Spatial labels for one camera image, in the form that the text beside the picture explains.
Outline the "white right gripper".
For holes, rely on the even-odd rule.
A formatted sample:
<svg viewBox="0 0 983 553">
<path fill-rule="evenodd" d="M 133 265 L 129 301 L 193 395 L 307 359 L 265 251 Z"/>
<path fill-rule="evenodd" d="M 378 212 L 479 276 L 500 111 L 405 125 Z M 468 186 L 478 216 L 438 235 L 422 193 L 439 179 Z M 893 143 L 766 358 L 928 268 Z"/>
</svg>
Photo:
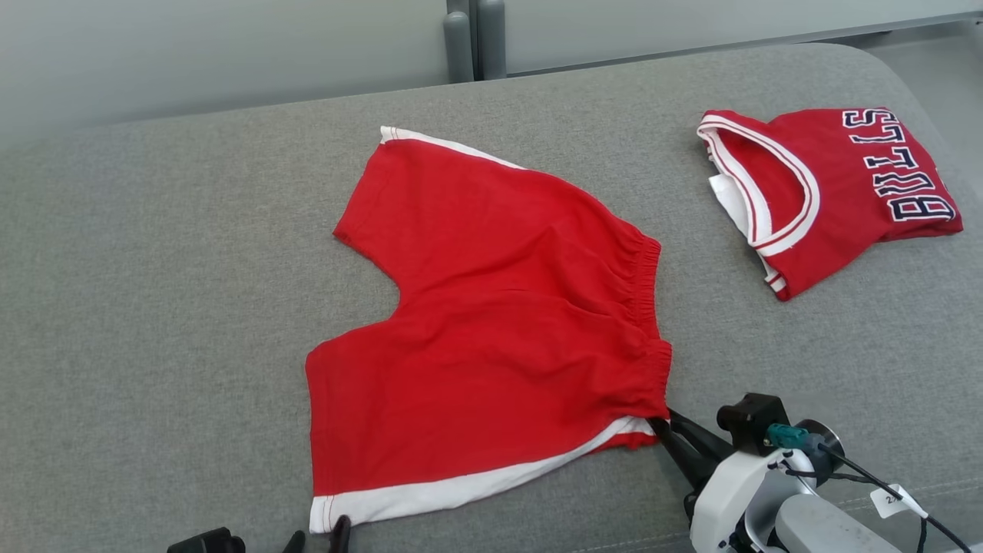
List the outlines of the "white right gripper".
<svg viewBox="0 0 983 553">
<path fill-rule="evenodd" d="M 816 493 L 814 478 L 789 474 L 815 471 L 804 452 L 733 454 L 730 442 L 672 409 L 649 425 L 693 489 L 703 488 L 690 525 L 696 552 L 783 552 L 768 544 L 777 512 L 793 496 Z"/>
</svg>

